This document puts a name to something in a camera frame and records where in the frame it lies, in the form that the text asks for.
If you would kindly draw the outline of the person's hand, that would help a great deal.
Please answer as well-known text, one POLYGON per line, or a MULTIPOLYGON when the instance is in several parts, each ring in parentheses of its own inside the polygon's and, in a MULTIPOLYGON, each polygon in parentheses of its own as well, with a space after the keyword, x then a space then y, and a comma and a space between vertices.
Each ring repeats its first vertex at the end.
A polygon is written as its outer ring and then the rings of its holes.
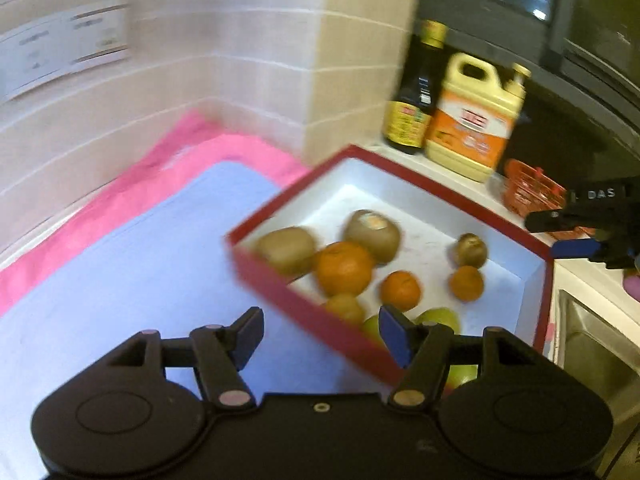
POLYGON ((623 289, 631 298, 640 301, 640 275, 638 272, 624 273, 623 289))

